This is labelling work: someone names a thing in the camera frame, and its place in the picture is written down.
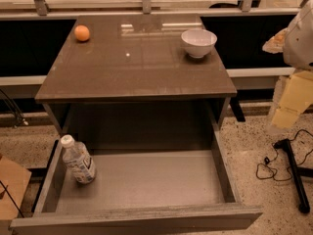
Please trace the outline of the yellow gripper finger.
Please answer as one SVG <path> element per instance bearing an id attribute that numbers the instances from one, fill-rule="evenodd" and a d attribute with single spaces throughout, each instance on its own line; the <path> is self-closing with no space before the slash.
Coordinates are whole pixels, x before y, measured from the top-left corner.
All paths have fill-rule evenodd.
<path id="1" fill-rule="evenodd" d="M 289 77 L 281 76 L 274 90 L 271 124 L 280 129 L 291 128 L 312 104 L 312 71 L 303 70 Z"/>
<path id="2" fill-rule="evenodd" d="M 262 50 L 267 53 L 277 54 L 283 52 L 287 30 L 284 28 L 272 36 L 262 46 Z"/>

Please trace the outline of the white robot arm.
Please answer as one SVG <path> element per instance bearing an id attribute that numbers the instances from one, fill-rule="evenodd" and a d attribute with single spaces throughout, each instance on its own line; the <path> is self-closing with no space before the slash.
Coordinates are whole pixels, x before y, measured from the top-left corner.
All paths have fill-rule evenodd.
<path id="1" fill-rule="evenodd" d="M 271 54 L 282 53 L 284 62 L 295 68 L 289 77 L 276 83 L 270 123 L 278 129 L 291 128 L 313 104 L 313 0 L 262 47 Z"/>

